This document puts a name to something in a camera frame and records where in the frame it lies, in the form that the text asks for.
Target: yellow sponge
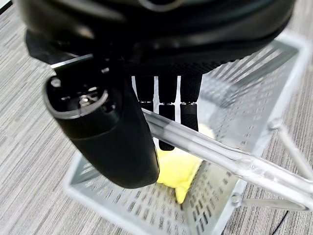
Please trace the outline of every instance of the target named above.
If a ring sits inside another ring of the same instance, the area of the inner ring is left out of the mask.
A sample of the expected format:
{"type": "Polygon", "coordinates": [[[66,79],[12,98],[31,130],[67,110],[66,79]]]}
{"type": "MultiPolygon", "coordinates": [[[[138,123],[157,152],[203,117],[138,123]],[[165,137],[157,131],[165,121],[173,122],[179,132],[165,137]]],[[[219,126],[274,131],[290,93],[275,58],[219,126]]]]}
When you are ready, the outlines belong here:
{"type": "MultiPolygon", "coordinates": [[[[214,138],[213,131],[204,125],[199,132],[214,138]]],[[[157,182],[175,188],[178,203],[183,203],[191,183],[201,165],[202,159],[175,148],[173,151],[157,150],[160,174],[157,182]]]]}

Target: black cable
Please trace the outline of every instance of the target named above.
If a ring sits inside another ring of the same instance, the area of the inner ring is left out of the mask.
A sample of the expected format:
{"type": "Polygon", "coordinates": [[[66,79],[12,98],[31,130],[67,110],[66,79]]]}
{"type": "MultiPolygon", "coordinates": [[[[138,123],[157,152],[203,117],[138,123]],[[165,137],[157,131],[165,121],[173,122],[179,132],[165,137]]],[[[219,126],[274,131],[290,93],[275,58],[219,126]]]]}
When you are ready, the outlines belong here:
{"type": "Polygon", "coordinates": [[[278,230],[280,229],[281,225],[283,224],[283,222],[285,221],[287,215],[289,214],[289,211],[286,211],[286,213],[284,214],[282,220],[279,222],[279,224],[277,225],[276,229],[274,230],[274,232],[272,233],[272,235],[275,235],[278,230]]]}

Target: gray carpet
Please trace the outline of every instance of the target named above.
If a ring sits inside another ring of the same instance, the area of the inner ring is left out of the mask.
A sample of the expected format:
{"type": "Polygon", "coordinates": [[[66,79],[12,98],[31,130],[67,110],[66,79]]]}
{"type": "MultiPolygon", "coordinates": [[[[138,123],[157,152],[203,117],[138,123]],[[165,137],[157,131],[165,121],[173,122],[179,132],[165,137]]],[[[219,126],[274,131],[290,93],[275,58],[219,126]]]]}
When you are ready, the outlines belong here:
{"type": "MultiPolygon", "coordinates": [[[[313,1],[299,0],[289,28],[313,40],[312,11],[313,1]]],[[[126,234],[63,193],[61,180],[75,148],[44,108],[42,83],[52,72],[27,55],[24,30],[14,7],[0,16],[0,234],[126,234]]],[[[310,64],[286,110],[285,124],[313,164],[312,76],[310,64]]],[[[276,138],[264,154],[295,170],[287,156],[276,138]]],[[[248,186],[246,196],[267,198],[271,194],[248,186]]],[[[239,208],[225,235],[269,235],[283,214],[281,210],[239,208]]],[[[312,213],[291,212],[277,234],[313,234],[312,213]]]]}

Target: striped carpet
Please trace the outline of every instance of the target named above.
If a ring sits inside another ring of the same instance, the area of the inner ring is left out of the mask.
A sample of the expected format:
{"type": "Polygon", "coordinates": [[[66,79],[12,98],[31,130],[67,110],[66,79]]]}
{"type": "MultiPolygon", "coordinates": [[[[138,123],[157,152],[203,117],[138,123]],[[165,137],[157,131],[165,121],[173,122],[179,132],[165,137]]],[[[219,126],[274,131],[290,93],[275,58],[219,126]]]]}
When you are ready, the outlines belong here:
{"type": "MultiPolygon", "coordinates": [[[[313,40],[313,1],[299,0],[289,28],[313,40]]],[[[41,89],[50,68],[28,56],[25,27],[10,7],[0,15],[0,235],[128,234],[68,198],[61,180],[74,146],[46,112],[41,89]]],[[[313,64],[285,112],[285,124],[313,164],[313,64]]],[[[276,138],[264,157],[295,170],[276,138]]],[[[271,194],[248,186],[247,197],[271,194]]],[[[225,235],[269,235],[284,211],[239,208],[225,235]]],[[[278,235],[313,234],[312,213],[290,212],[278,235]]]]}

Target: mesh basket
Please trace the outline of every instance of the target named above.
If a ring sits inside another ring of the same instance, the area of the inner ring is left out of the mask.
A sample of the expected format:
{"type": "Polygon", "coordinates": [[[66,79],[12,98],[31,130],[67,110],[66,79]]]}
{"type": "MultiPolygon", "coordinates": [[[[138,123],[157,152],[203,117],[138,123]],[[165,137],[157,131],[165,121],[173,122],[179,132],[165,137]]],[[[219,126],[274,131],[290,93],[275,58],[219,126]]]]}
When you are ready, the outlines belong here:
{"type": "MultiPolygon", "coordinates": [[[[198,119],[213,129],[218,142],[262,154],[271,138],[268,121],[282,115],[299,80],[300,64],[306,63],[294,42],[293,36],[280,36],[263,50],[204,75],[198,119]]],[[[164,185],[124,189],[111,183],[79,153],[65,178],[70,196],[136,235],[219,235],[238,206],[234,197],[245,187],[231,172],[203,162],[179,205],[175,191],[164,185]]]]}

